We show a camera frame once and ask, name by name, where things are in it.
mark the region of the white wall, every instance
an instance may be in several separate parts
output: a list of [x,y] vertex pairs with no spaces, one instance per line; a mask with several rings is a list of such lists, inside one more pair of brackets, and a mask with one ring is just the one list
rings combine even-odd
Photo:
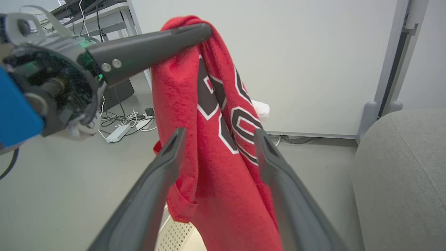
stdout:
[[398,96],[403,109],[446,108],[446,1],[429,0]]
[[358,133],[374,100],[397,0],[131,0],[143,33],[194,14],[223,37],[263,123],[289,134]]

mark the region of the vent grille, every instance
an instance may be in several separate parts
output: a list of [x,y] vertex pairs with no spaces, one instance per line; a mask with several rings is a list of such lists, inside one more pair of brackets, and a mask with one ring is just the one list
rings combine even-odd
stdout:
[[174,222],[169,217],[158,235],[155,251],[180,251],[189,233],[194,229],[191,223]]

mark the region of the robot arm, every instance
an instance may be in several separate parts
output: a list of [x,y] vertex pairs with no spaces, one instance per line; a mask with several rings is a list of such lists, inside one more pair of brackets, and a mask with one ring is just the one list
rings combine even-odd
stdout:
[[0,105],[8,107],[1,115],[28,122],[20,128],[0,125],[0,151],[37,134],[80,139],[95,134],[97,128],[89,125],[98,117],[105,88],[208,39],[211,32],[209,25],[197,24],[98,43],[72,33],[47,38],[33,15],[0,15]]

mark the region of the black box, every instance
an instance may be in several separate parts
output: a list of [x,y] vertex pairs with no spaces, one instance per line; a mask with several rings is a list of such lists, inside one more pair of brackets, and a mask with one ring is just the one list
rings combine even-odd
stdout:
[[122,83],[110,88],[105,89],[104,91],[104,98],[105,98],[105,104],[104,104],[104,111],[112,108],[113,106],[119,104],[118,98],[116,97],[115,93],[118,94],[119,101],[124,101],[125,99],[129,98],[131,95],[135,93],[135,90],[133,89],[132,84],[130,83],[130,80],[126,79]]

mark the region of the gray floor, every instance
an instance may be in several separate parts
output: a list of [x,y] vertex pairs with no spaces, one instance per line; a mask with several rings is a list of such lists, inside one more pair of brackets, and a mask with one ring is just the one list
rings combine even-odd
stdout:
[[[123,102],[125,110],[152,107],[144,76],[131,81],[136,93]],[[112,111],[119,114],[120,108]],[[100,134],[84,142],[29,140],[13,171],[0,181],[0,250],[86,250],[155,157],[157,140],[156,130],[113,144]],[[356,147],[341,139],[278,147],[352,251],[363,250],[349,175]],[[10,158],[10,153],[0,156],[1,172]]]

